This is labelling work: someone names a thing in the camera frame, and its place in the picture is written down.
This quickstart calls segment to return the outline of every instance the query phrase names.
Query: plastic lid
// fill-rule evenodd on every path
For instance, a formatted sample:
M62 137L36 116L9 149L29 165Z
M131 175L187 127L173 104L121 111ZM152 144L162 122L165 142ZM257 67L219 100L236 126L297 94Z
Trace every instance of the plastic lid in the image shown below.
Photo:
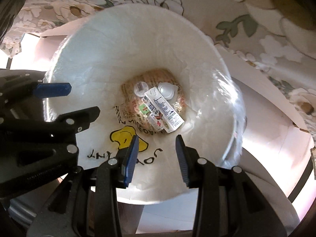
M171 100L174 96L174 85L168 82L159 83L158 91L166 100Z
M143 81L137 82L134 85L134 93L138 97L144 97L144 93L149 90L148 84Z

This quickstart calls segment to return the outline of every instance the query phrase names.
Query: yellow drawing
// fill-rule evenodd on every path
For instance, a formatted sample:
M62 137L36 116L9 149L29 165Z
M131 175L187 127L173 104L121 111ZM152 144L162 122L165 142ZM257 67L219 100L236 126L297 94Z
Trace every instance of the yellow drawing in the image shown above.
M120 130L113 131L110 134L110 140L119 144L119 149L129 147L133 136L136 135L135 128L132 126L125 126ZM148 149L149 144L139 137L139 150L143 152Z

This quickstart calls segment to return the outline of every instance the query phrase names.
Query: floral fabric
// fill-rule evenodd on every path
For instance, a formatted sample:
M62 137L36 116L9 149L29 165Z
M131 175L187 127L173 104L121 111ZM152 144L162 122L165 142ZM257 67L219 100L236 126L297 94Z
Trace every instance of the floral fabric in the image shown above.
M256 67L295 106L316 142L316 31L300 0L27 0L0 49L12 57L26 32L41 33L125 3L183 15Z

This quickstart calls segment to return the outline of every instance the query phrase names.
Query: white carton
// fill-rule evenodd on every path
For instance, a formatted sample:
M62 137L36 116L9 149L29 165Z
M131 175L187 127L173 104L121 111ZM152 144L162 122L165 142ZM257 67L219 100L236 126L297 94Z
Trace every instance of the white carton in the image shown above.
M184 120L166 101L156 87L145 92L143 102L167 133L171 133L184 123Z

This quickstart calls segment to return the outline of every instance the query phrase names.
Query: silver rivet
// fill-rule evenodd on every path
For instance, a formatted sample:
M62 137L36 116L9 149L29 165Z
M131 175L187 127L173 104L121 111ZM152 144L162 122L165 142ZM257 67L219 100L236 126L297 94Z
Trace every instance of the silver rivet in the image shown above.
M235 166L235 167L233 167L233 171L234 171L235 173L239 174L239 173L242 172L242 169L241 169L241 167Z
M73 145L73 144L69 144L67 146L67 151L69 153L76 153L78 151L78 148L75 145Z
M81 167L77 166L75 167L74 173L80 173L81 172Z
M113 166L113 165L116 165L118 163L118 160L115 159L115 158L112 158L112 159L109 159L108 163Z
M66 123L68 125L73 125L75 123L75 121L72 118L70 118L70 119L68 118L68 119L66 119Z
M200 165L205 165L207 163L207 160L205 158L199 158L197 160L197 162L200 164Z

